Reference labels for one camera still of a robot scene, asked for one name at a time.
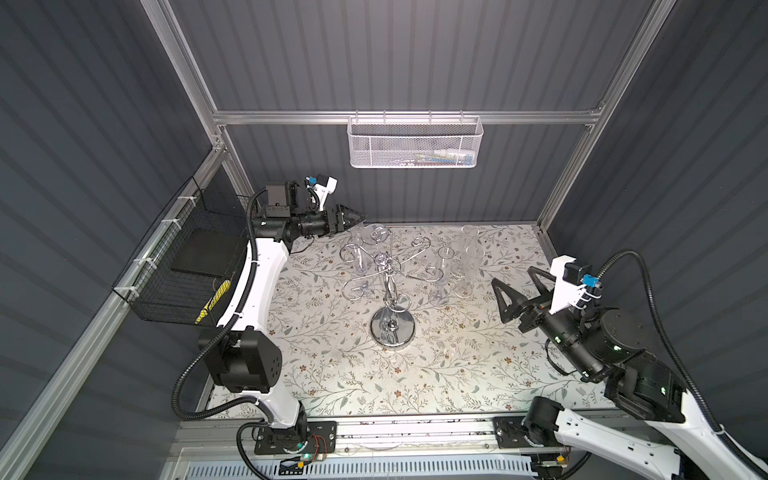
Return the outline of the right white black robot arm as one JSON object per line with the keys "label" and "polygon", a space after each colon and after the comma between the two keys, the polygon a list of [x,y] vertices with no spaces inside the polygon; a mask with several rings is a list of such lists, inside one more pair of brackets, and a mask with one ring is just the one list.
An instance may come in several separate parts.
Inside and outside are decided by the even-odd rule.
{"label": "right white black robot arm", "polygon": [[[654,328],[670,364],[649,350],[642,326],[628,312],[601,302],[603,276],[626,256],[640,268]],[[532,446],[575,447],[647,479],[766,478],[766,462],[715,419],[674,351],[658,315],[648,268],[637,252],[618,252],[597,273],[564,255],[549,270],[531,267],[528,274],[539,292],[534,298],[492,280],[502,323],[518,321],[523,333],[543,333],[546,347],[555,347],[581,381],[603,384],[605,397],[617,408],[667,440],[641,442],[537,396],[517,428]]]}

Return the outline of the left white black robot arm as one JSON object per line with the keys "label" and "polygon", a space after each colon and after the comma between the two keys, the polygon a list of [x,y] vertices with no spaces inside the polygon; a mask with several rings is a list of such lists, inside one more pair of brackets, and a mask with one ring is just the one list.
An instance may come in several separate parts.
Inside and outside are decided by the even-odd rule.
{"label": "left white black robot arm", "polygon": [[306,177],[307,211],[298,209],[296,182],[272,183],[262,189],[267,203],[259,206],[251,196],[246,208],[248,244],[239,276],[230,287],[231,299],[217,325],[203,332],[199,360],[217,386],[236,399],[190,413],[205,419],[235,406],[251,404],[262,412],[264,440],[268,447],[302,451],[310,438],[302,403],[281,381],[282,352],[267,335],[267,319],[277,281],[300,237],[326,237],[344,232],[364,220],[364,215],[343,205],[326,208],[336,189],[335,178]]}

